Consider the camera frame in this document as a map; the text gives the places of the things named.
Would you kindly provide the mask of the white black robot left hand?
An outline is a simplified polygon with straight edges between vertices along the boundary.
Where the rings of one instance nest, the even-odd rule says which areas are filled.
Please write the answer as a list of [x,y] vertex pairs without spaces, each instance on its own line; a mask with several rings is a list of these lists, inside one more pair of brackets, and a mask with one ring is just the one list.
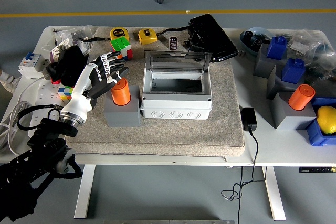
[[95,107],[96,99],[111,90],[126,75],[120,51],[98,56],[82,71],[72,91],[70,102],[61,110],[59,120],[85,123],[87,113]]

